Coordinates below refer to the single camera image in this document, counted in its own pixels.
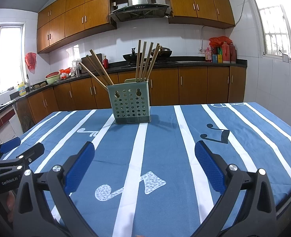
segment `chopstick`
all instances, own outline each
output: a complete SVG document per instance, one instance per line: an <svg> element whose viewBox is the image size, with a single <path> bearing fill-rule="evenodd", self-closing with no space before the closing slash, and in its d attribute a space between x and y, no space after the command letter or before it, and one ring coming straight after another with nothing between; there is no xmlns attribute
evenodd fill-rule
<svg viewBox="0 0 291 237"><path fill-rule="evenodd" d="M83 63L80 62L79 64L108 92L107 87L87 67L85 67Z"/></svg>
<svg viewBox="0 0 291 237"><path fill-rule="evenodd" d="M149 61L150 61L150 55L151 55L152 47L153 47L153 42L150 43L148 56L146 58L145 66L144 66L144 69L143 69L143 72L142 72L141 82L144 81L144 78L146 76L146 71L148 69L148 64L149 64Z"/></svg>
<svg viewBox="0 0 291 237"><path fill-rule="evenodd" d="M141 56L141 61L140 61L140 70L139 70L138 82L141 81L142 70L143 70L143 61L145 59L145 53L146 53L146 41L144 41L144 43L143 43L143 49L142 49L142 56Z"/></svg>
<svg viewBox="0 0 291 237"><path fill-rule="evenodd" d="M105 84L109 84L108 81L106 80L105 76L102 74L100 69L96 66L95 62L88 56L86 55L89 63L92 65L92 67L96 70L96 72L101 76L101 78L105 81Z"/></svg>
<svg viewBox="0 0 291 237"><path fill-rule="evenodd" d="M92 49L90 50L90 52L91 52L91 54L93 55L93 58L95 58L95 60L98 62L98 63L97 63L97 66L99 66L99 67L102 69L102 72L105 74L108 83L109 83L110 85L113 85L113 81L111 80L111 78L110 78L109 75L107 74L105 68L103 67L103 65L102 65L101 62L99 61L99 59L98 59L96 53L95 53Z"/></svg>
<svg viewBox="0 0 291 237"><path fill-rule="evenodd" d="M152 57L152 61L151 61L150 67L149 67L149 71L148 71L148 73L146 75L145 81L149 80L149 76L150 76L151 70L152 70L152 68L154 66L155 60L157 59L159 50L160 50L160 44L157 43L157 46L155 48L155 51L154 51L154 54L153 54L153 57Z"/></svg>
<svg viewBox="0 0 291 237"><path fill-rule="evenodd" d="M139 59L140 59L140 48L141 48L141 40L138 42L138 54L137 54L137 67L136 67L136 82L138 82L139 77Z"/></svg>

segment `blue gripper pad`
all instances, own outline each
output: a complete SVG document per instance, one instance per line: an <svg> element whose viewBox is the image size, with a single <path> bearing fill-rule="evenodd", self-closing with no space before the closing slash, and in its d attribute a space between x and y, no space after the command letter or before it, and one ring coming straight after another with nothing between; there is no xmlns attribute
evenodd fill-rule
<svg viewBox="0 0 291 237"><path fill-rule="evenodd" d="M64 179L64 191L67 194L75 192L80 185L80 182L82 181L88 167L90 166L95 156L94 145L91 142L87 142L79 153L80 155L78 156Z"/></svg>
<svg viewBox="0 0 291 237"><path fill-rule="evenodd" d="M195 156L203 168L213 189L223 195L226 190L225 176L217 166L214 159L208 153L208 147L206 146L206 149L203 146L204 143L202 144L201 142L203 143L203 141L199 141L195 144Z"/></svg>
<svg viewBox="0 0 291 237"><path fill-rule="evenodd" d="M12 149L18 147L19 145L20 145L20 138L15 137L15 138L3 143L1 148L0 148L0 152L7 153L7 152L11 151Z"/></svg>

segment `striped tablecloth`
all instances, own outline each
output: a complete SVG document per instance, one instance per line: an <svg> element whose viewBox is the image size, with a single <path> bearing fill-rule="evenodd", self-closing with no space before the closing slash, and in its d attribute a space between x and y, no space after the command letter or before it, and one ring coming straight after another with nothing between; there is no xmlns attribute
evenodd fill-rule
<svg viewBox="0 0 291 237"><path fill-rule="evenodd" d="M14 158L37 142L34 172L63 164L86 141L96 149L71 199L100 236L190 236L219 198L194 154L204 139L229 164L264 168L276 205L291 192L291 127L256 103L151 107L151 123L114 124L111 109L54 112L21 136ZM232 225L241 191L225 227ZM56 219L50 194L46 197Z"/></svg>

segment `silver screw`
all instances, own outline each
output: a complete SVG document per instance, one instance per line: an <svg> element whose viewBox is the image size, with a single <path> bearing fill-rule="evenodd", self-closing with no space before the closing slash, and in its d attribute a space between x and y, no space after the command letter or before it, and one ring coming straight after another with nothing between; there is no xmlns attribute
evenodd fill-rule
<svg viewBox="0 0 291 237"><path fill-rule="evenodd" d="M231 164L231 165L229 165L229 169L231 171L237 171L238 170L238 167L235 164Z"/></svg>
<svg viewBox="0 0 291 237"><path fill-rule="evenodd" d="M59 172L59 171L61 170L61 166L59 166L59 165L55 165L55 166L53 166L52 170L53 170L54 172Z"/></svg>
<svg viewBox="0 0 291 237"><path fill-rule="evenodd" d="M266 174L266 171L265 171L263 168L260 168L260 169L259 169L259 173L260 173L261 175L265 175L265 174Z"/></svg>
<svg viewBox="0 0 291 237"><path fill-rule="evenodd" d="M31 170L30 169L27 169L25 172L24 172L24 175L30 175L31 174Z"/></svg>

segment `range hood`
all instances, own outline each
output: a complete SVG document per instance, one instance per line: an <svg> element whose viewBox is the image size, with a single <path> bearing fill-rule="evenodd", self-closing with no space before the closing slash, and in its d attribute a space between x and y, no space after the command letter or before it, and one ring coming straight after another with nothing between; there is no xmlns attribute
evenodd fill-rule
<svg viewBox="0 0 291 237"><path fill-rule="evenodd" d="M161 18L171 13L167 4L151 3L151 0L128 0L128 5L114 10L110 17L114 21L127 21L147 18Z"/></svg>

